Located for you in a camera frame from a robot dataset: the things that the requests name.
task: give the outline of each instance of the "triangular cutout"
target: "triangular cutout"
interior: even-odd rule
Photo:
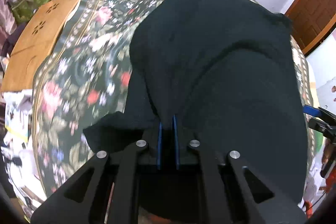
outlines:
[[[272,191],[270,191],[247,167],[244,168],[244,177],[256,203],[259,204],[274,197],[274,193],[272,193]]]
[[[81,203],[84,200],[87,187],[89,186],[94,171],[94,168],[88,169],[71,185],[69,189],[66,190],[64,196],[68,199]]]

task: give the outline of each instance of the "black cable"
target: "black cable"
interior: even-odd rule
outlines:
[[[311,208],[313,208],[313,207],[316,205],[316,203],[319,202],[319,201],[321,200],[321,198],[324,197],[324,195],[325,195],[326,193],[327,193],[327,192],[324,191],[324,193],[322,194],[322,196],[320,196],[320,198],[319,198],[313,205],[311,205],[308,209],[306,209],[306,213],[308,212],[308,210],[310,210]]]

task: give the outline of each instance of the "floral fabric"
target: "floral fabric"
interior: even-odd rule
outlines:
[[[83,128],[124,111],[134,30],[162,1],[81,0],[53,54],[36,72],[32,136],[47,197],[93,155]],[[310,104],[305,59],[293,39],[292,47],[301,64],[295,69],[302,103]],[[314,135],[308,131],[308,136],[311,147]]]

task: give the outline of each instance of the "wooden board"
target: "wooden board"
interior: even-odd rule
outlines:
[[[33,88],[37,68],[52,52],[65,20],[78,1],[52,0],[38,9],[12,51],[2,92]]]
[[[293,37],[304,52],[336,13],[336,0],[295,0],[286,12],[293,21]]]

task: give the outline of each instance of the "black garment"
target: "black garment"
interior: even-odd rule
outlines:
[[[214,150],[239,151],[299,203],[306,175],[307,133],[290,33],[284,15],[249,0],[164,0],[134,33],[133,72],[124,114],[109,115],[109,130],[100,134],[86,129],[88,144],[97,152],[102,146],[96,142],[98,135],[118,135],[115,122],[120,115],[141,115],[138,129],[156,115],[169,130],[176,114],[179,123],[198,132]],[[136,98],[144,100],[133,107]],[[123,122],[126,126],[134,120]],[[184,183],[176,188],[187,187]],[[169,210],[182,206],[175,200],[167,205]],[[142,206],[167,218],[164,212],[158,213],[157,203],[147,192]]]

